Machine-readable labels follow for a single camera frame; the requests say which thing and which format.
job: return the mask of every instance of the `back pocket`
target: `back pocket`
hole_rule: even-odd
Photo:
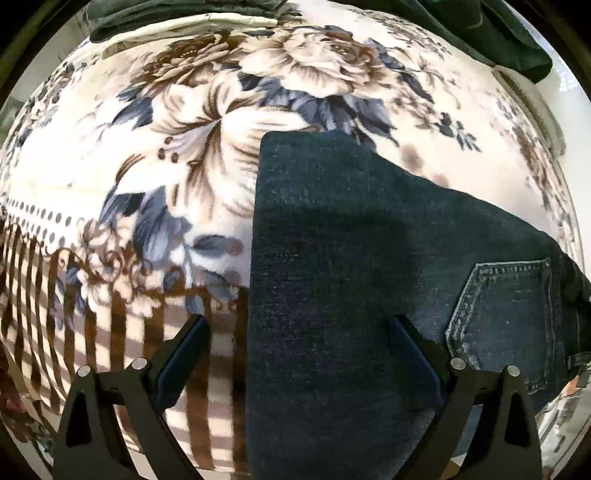
[[[546,388],[553,357],[550,259],[476,264],[446,329],[452,357],[475,369],[516,365],[530,393]]]

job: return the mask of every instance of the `jeans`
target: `jeans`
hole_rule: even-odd
[[[471,366],[517,365],[536,410],[591,350],[591,287],[556,242],[340,132],[272,132],[256,186],[246,425],[254,478],[391,479],[433,411],[388,319]],[[462,445],[473,434],[474,410]]]

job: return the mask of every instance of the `pocket stitching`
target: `pocket stitching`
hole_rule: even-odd
[[[483,268],[490,267],[491,271],[483,271]],[[496,268],[501,267],[502,272],[495,271]],[[554,358],[554,348],[556,346],[555,332],[554,332],[554,315],[552,309],[552,298],[551,298],[551,285],[552,285],[552,270],[550,268],[550,259],[544,258],[541,260],[531,261],[517,261],[517,262],[489,262],[489,263],[477,263],[475,264],[472,272],[468,276],[464,284],[464,288],[460,293],[457,301],[456,308],[452,313],[452,318],[445,330],[445,341],[449,352],[452,356],[463,356],[473,368],[482,367],[478,354],[472,348],[469,348],[464,343],[465,331],[468,324],[471,321],[472,313],[478,294],[484,285],[484,281],[480,281],[480,278],[475,280],[476,276],[483,276],[483,280],[486,278],[493,277],[506,277],[512,274],[525,273],[527,271],[541,271],[544,272],[548,269],[548,277],[543,278],[544,294],[546,308],[548,308],[548,314],[545,315],[544,319],[544,332],[545,332],[545,362],[543,375],[536,379],[530,379],[526,382],[528,385],[529,394],[533,394],[538,390],[542,390],[548,385],[548,375],[550,373],[550,365]]]

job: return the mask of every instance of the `dark green fabric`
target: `dark green fabric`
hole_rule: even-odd
[[[90,41],[99,43],[119,33],[189,15],[233,12],[272,18],[283,3],[285,0],[93,0],[86,15]]]
[[[552,68],[550,56],[502,0],[395,0],[379,6],[439,35],[475,60],[516,70],[534,83]]]

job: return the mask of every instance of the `striped fabric border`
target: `striped fabric border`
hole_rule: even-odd
[[[110,307],[95,313],[75,311],[73,289],[61,293],[56,280],[65,280],[73,262],[67,251],[44,255],[44,246],[21,228],[0,224],[0,339],[23,373],[31,395],[60,414],[72,379],[84,364],[97,371],[125,368],[133,359],[151,358],[182,328],[189,314],[184,297],[162,297],[151,318],[135,315],[115,293]],[[245,448],[245,362],[248,290],[233,304],[220,304],[199,289],[205,315],[212,326],[208,352],[165,419],[195,467],[247,473]],[[54,302],[74,317],[74,330],[58,328]],[[129,448],[141,451],[125,407],[118,421]]]

